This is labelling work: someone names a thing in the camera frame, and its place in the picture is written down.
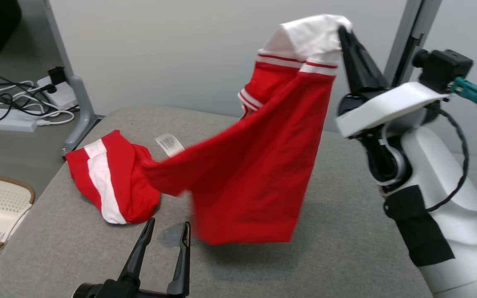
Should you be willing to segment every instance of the gray cushion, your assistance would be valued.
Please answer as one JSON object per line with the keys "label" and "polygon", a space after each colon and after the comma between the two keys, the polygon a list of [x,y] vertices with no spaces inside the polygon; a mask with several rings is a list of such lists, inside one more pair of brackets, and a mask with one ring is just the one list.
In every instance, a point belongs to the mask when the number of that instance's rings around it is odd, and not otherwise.
{"label": "gray cushion", "polygon": [[[112,113],[85,139],[119,129],[165,158],[154,138],[183,145],[213,136],[236,118],[163,107]],[[477,158],[471,179],[477,186]],[[163,196],[146,251],[141,287],[166,291],[178,257],[189,200]],[[68,298],[84,282],[116,279],[143,225],[112,226],[75,188],[65,164],[0,259],[0,298]],[[291,243],[220,245],[193,240],[191,297],[430,297],[394,222],[382,211],[364,151],[324,132]]]}

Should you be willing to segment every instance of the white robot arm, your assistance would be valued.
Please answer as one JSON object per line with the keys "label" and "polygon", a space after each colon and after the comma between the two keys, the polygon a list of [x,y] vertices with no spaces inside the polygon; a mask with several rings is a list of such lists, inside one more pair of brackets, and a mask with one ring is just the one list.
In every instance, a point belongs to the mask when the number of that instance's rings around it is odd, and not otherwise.
{"label": "white robot arm", "polygon": [[[336,119],[341,134],[365,147],[384,211],[434,297],[477,298],[477,191],[466,176],[466,140],[440,108],[449,93],[477,103],[477,87],[464,79],[472,60],[451,50],[422,51],[413,62],[423,68],[419,82],[390,89],[354,34],[343,27],[339,34],[351,90]],[[424,127],[439,115],[462,138],[463,168]]]}

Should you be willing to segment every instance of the red stripe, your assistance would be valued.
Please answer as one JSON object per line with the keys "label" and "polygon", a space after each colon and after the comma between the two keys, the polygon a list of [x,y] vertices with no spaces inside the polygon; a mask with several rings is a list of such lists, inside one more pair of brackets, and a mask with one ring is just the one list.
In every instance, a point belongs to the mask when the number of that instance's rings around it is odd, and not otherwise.
{"label": "red stripe", "polygon": [[95,185],[93,185],[91,177],[89,177],[89,168],[87,166],[89,156],[85,149],[78,149],[66,154],[66,160],[76,188],[100,211],[102,209],[101,195],[95,188]]}
{"label": "red stripe", "polygon": [[244,97],[244,95],[242,95],[242,91],[239,93],[239,95],[240,95],[240,97],[241,97],[245,102],[251,104],[251,105],[252,105],[254,108],[256,108],[256,109],[259,109],[259,107],[257,107],[257,106],[256,106],[255,104],[253,104],[253,103],[250,103],[250,101],[247,100],[247,99]]}
{"label": "red stripe", "polygon": [[246,118],[246,115],[248,115],[248,112],[250,111],[250,109],[245,104],[242,104],[242,107],[244,108],[244,115],[240,118],[241,120]]}
{"label": "red stripe", "polygon": [[259,54],[259,57],[266,57],[266,58],[274,58],[274,59],[279,59],[279,60],[284,60],[284,61],[293,61],[293,62],[305,62],[304,60],[297,60],[297,59],[292,59],[292,58],[284,58],[284,57],[279,57],[279,56],[273,56],[273,55],[266,55],[263,53]]}
{"label": "red stripe", "polygon": [[326,65],[326,64],[318,64],[314,62],[307,62],[308,65],[317,66],[317,67],[325,67],[325,68],[337,68],[337,65]]}

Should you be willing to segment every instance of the white wall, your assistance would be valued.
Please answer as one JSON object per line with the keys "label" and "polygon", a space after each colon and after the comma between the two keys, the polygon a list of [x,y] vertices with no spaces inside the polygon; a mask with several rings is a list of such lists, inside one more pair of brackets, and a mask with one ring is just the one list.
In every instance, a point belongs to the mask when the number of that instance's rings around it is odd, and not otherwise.
{"label": "white wall", "polygon": [[[475,63],[467,79],[477,84],[477,0],[443,0],[424,49],[453,49],[473,59]],[[419,73],[417,70],[414,72],[413,81]],[[456,96],[449,103],[443,103],[442,108],[461,125],[471,154],[477,156],[477,106]],[[460,141],[445,119],[439,119],[431,127],[452,151],[460,153]]]}
{"label": "white wall", "polygon": [[[384,67],[405,0],[49,0],[95,112],[155,104],[240,115],[236,94],[277,24],[320,13],[354,23]],[[344,70],[326,128],[335,130]]]}

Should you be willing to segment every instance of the white power adapter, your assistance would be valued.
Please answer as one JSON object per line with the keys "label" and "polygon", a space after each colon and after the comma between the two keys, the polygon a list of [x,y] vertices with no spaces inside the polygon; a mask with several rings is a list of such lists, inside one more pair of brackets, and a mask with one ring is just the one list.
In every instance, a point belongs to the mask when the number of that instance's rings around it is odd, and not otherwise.
{"label": "white power adapter", "polygon": [[[46,76],[43,79],[38,80],[38,87],[45,87],[51,84],[51,78]],[[55,86],[56,91],[49,93],[44,91],[43,93],[51,100],[51,103],[57,106],[61,110],[70,109],[78,104],[75,93],[71,86],[67,82],[62,82]]]}
{"label": "white power adapter", "polygon": [[[8,109],[0,109],[2,118]],[[19,110],[10,110],[8,115],[0,121],[0,130],[11,130],[12,132],[34,132],[38,127],[38,117],[27,115]]]}

